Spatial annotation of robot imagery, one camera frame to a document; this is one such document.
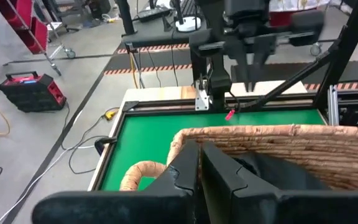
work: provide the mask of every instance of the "floor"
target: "floor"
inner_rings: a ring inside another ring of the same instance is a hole
[[[134,12],[135,0],[129,0],[129,4],[132,12]],[[144,5],[145,0],[140,1],[139,4]],[[330,9],[328,23],[322,39],[337,37],[340,27],[346,22],[346,19],[346,16],[336,9]],[[134,88],[131,75],[109,75],[101,79],[91,96],[88,94],[95,81],[99,81],[97,80],[99,74],[109,61],[109,57],[103,55],[114,52],[121,41],[123,32],[122,23],[117,21],[112,24],[65,34],[62,36],[63,42],[74,49],[77,56],[102,55],[102,57],[57,60],[56,64],[63,73],[62,77],[58,77],[45,61],[0,66],[0,83],[5,79],[4,74],[6,73],[36,70],[39,73],[47,73],[54,77],[68,99],[70,105],[69,119],[72,121],[77,108],[86,103],[64,140],[65,147],[73,146],[80,140],[83,132],[97,120],[98,116],[102,115],[108,108],[119,106],[125,91],[128,88]],[[329,44],[323,45],[323,49],[328,47]],[[309,47],[280,46],[277,54],[272,56],[269,62],[310,62],[314,57],[310,55],[309,50]],[[352,56],[352,60],[358,60],[358,47]],[[160,72],[159,77],[162,86],[176,85],[172,72]],[[177,77],[179,85],[190,85],[192,83],[189,70],[177,71]],[[143,78],[146,87],[158,86],[154,72],[145,72]],[[12,128],[10,135],[0,137],[0,166],[4,168],[0,177],[1,217],[17,202],[51,149],[57,148],[54,145],[56,142],[58,143],[58,138],[62,132],[67,109],[56,113],[23,113],[8,102],[0,92],[0,110],[11,122]],[[109,133],[111,125],[111,121],[102,121],[88,136],[106,135]],[[0,118],[0,131],[5,129],[6,126]],[[91,146],[92,143],[90,141],[85,146]],[[62,152],[59,149],[55,155],[50,156],[54,156],[55,159]],[[96,166],[97,161],[98,154],[94,149],[80,149],[73,158],[73,167],[75,170],[92,169]],[[68,168],[67,162],[68,156],[66,155],[38,181],[20,211],[14,210],[4,223],[30,223],[30,214],[34,205],[54,192],[86,190],[92,173],[74,175]]]

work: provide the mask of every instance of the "black clamp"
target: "black clamp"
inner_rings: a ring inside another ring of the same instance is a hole
[[[96,151],[98,152],[99,156],[102,155],[102,152],[104,150],[104,145],[105,144],[113,144],[117,142],[117,137],[103,137],[103,138],[99,138],[98,140],[96,140],[94,142],[94,147],[96,149]]]

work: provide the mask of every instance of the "wicker basket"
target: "wicker basket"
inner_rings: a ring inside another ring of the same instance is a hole
[[[358,127],[281,125],[182,129],[175,135],[167,164],[187,139],[213,141],[226,154],[266,153],[303,166],[333,189],[358,190]],[[125,174],[120,190],[137,190],[141,177],[158,177],[165,165],[139,162]]]

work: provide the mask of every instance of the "white object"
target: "white object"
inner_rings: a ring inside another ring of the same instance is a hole
[[[54,29],[58,29],[60,26],[62,26],[62,22],[51,22],[50,24],[47,25],[48,27],[48,31],[51,32],[53,31],[51,25],[53,26]]]
[[[175,26],[179,32],[192,32],[201,27],[201,19],[195,16],[188,16],[183,18],[183,24],[176,21]]]
[[[160,6],[160,7],[166,7],[168,9],[172,9],[170,3],[171,3],[171,0],[157,0],[155,5]]]
[[[330,0],[270,0],[270,12],[289,12],[315,9],[325,6]]]

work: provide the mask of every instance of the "green mat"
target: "green mat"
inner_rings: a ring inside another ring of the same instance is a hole
[[[127,117],[118,144],[108,164],[101,190],[119,190],[125,172],[139,161],[166,163],[173,136],[183,128],[227,125],[324,124],[316,110],[274,111],[235,114],[230,121],[226,114],[194,114],[172,116]],[[139,189],[153,180],[143,178]]]

